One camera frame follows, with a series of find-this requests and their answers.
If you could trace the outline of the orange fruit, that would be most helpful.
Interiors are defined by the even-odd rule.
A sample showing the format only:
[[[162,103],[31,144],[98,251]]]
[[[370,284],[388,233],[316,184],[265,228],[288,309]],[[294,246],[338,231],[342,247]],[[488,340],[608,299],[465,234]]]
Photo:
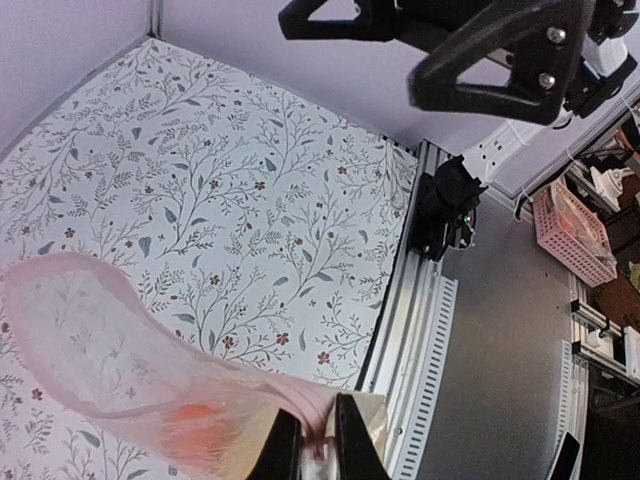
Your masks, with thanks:
[[[218,407],[191,404],[164,420],[162,453],[183,467],[212,473],[234,438],[234,426]]]

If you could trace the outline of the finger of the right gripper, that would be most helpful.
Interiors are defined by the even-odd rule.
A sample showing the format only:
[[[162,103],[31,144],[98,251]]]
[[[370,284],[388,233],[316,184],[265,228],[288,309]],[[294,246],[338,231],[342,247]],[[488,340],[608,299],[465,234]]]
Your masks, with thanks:
[[[388,42],[394,39],[396,16],[392,0],[355,1],[359,13],[351,20],[311,20],[325,0],[290,1],[278,14],[287,40],[356,40]]]
[[[585,1],[492,1],[413,68],[410,103],[549,125],[587,29]]]

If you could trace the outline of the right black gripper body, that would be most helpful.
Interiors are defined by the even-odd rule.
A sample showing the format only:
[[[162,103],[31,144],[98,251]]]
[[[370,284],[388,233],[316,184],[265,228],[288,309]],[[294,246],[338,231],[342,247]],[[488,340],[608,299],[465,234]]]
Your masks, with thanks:
[[[397,40],[433,52],[446,38],[492,1],[399,1]],[[609,99],[637,67],[624,37],[639,19],[633,1],[585,1],[588,29],[575,75],[561,111],[582,118]]]

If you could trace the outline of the clear zip top bag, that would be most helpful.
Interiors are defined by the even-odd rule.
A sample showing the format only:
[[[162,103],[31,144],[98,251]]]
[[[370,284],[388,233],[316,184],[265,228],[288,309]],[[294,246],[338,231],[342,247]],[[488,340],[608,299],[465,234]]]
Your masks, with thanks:
[[[198,351],[151,315],[118,268],[92,256],[57,253],[7,268],[2,303],[27,369],[56,402],[193,479],[247,479],[280,410],[302,424],[299,479],[340,479],[338,394],[354,397],[385,468],[383,396]],[[212,473],[183,467],[161,450],[164,420],[191,404],[218,407],[234,426]]]

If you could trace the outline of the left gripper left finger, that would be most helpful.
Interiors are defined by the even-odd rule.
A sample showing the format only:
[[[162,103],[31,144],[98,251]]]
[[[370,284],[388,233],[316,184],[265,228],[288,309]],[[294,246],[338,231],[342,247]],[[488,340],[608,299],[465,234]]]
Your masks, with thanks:
[[[280,410],[247,480],[298,480],[303,441],[301,422]]]

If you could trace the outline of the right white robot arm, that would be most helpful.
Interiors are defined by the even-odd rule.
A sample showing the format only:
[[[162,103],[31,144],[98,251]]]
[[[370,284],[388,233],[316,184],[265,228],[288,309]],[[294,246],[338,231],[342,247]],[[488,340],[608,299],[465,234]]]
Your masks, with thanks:
[[[288,3],[278,16],[285,38],[399,41],[424,53],[407,78],[413,107],[505,121],[420,177],[408,245],[431,260],[470,242],[503,161],[546,127],[590,116],[637,67],[625,43],[635,1],[360,1],[350,20],[318,20],[318,8]]]

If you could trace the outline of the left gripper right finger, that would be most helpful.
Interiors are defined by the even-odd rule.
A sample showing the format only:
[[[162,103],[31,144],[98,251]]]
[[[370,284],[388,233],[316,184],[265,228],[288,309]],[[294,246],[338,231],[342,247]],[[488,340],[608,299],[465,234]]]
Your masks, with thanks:
[[[335,402],[335,449],[341,480],[389,480],[352,395]]]

